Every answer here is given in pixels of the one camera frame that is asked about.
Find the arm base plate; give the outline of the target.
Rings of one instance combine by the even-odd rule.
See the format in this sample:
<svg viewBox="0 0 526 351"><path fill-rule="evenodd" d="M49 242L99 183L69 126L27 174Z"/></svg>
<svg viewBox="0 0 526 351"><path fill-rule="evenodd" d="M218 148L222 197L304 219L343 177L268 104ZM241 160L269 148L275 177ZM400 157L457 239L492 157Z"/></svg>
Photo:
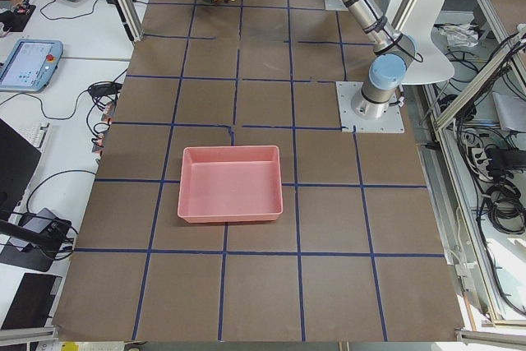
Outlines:
<svg viewBox="0 0 526 351"><path fill-rule="evenodd" d="M365 14L375 10L375 3L373 0L325 0L326 10L342 11L344 8Z"/></svg>
<svg viewBox="0 0 526 351"><path fill-rule="evenodd" d="M354 133L404 133L404 123L395 95L384 104L373 104L362 96L362 83L336 81L336 96L342 132Z"/></svg>

